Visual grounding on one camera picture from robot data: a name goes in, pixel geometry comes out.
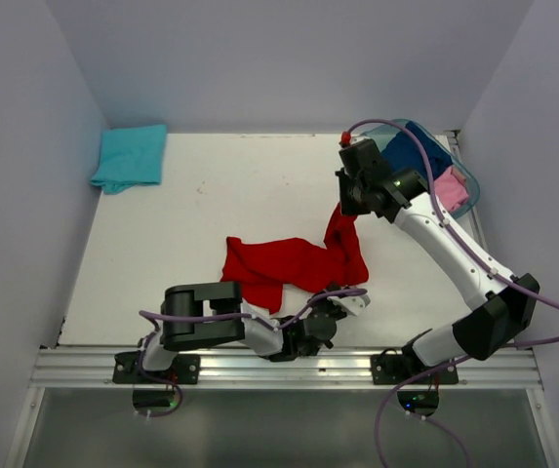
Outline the red t shirt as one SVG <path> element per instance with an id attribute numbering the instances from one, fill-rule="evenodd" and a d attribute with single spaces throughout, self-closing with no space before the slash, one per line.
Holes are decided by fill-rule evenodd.
<path id="1" fill-rule="evenodd" d="M 272 314 L 282 307 L 286 285 L 308 293 L 318 293 L 330 285 L 361 285 L 368 281 L 369 270 L 355 220 L 335 207 L 322 246 L 302 238 L 246 244 L 228 237 L 220 279 L 238 283 L 249 303 Z"/>

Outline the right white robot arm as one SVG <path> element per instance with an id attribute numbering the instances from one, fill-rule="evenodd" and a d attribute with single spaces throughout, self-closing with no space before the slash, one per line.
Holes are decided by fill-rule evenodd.
<path id="1" fill-rule="evenodd" d="M 403 347 L 401 370 L 407 379 L 424 382 L 436 366 L 464 355 L 485 361 L 528 327 L 539 292 L 531 274 L 517 276 L 468 235 L 450 234 L 458 223 L 432 198 L 426 180 L 411 169 L 393 172 L 374 141 L 345 144 L 339 156 L 342 214 L 375 214 L 404 231 L 449 277 L 469 309 Z"/>

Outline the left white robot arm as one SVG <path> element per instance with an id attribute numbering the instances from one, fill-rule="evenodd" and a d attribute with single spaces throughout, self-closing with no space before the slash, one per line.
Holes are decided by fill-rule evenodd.
<path id="1" fill-rule="evenodd" d="M 369 304 L 364 289 L 331 286 L 296 314 L 272 318 L 255 309 L 236 282 L 172 287 L 158 313 L 139 312 L 153 331 L 140 342 L 135 370 L 147 382 L 159 382 L 178 353 L 233 342 L 273 363 L 315 356 L 333 347 L 338 321 L 358 316 Z"/>

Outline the teal plastic basket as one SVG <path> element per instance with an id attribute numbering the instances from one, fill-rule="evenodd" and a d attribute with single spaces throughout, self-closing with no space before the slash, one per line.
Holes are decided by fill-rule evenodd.
<path id="1" fill-rule="evenodd" d="M 466 177 L 469 200 L 450 214 L 454 218 L 459 218 L 470 211 L 480 196 L 480 187 L 474 175 L 453 155 L 442 140 L 419 123 L 407 119 L 394 119 L 394 122 L 417 137 L 425 150 L 434 181 L 450 166 L 457 167 Z M 370 138 L 376 143 L 381 157 L 388 162 L 393 172 L 412 169 L 427 179 L 426 165 L 417 146 L 401 130 L 388 125 L 379 125 L 363 132 L 361 137 Z"/>

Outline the pink t shirt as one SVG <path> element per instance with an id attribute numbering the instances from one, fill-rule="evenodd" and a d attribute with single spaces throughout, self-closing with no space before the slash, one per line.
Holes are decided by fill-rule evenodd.
<path id="1" fill-rule="evenodd" d="M 466 177 L 455 166 L 447 168 L 434 185 L 437 197 L 449 213 L 460 209 L 469 200 Z"/>

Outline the folded teal t shirt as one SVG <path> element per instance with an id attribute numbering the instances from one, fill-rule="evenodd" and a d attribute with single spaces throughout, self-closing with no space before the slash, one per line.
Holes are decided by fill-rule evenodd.
<path id="1" fill-rule="evenodd" d="M 103 131 L 91 185 L 106 195 L 135 186 L 160 185 L 167 134 L 166 125 Z"/>

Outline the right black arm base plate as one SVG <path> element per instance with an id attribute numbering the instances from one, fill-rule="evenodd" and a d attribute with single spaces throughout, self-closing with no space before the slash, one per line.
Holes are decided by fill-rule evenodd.
<path id="1" fill-rule="evenodd" d="M 375 385 L 397 385 L 410 377 L 427 371 L 416 358 L 405 356 L 399 349 L 386 348 L 370 356 L 370 372 Z M 459 383 L 457 368 L 448 365 L 443 370 L 430 373 L 414 385 L 456 385 Z"/>

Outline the aluminium mounting rail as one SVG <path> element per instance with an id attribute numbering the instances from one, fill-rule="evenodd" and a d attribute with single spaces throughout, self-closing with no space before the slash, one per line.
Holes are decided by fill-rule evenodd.
<path id="1" fill-rule="evenodd" d="M 121 347 L 62 346 L 38 352 L 28 386 L 31 388 L 112 387 L 115 360 Z M 245 348 L 200 350 L 199 389 L 320 389 L 362 390 L 373 386 L 373 348 L 336 347 L 316 357 L 271 363 Z M 486 361 L 457 366 L 453 390 L 540 389 L 539 367 L 531 351 L 503 350 Z"/>

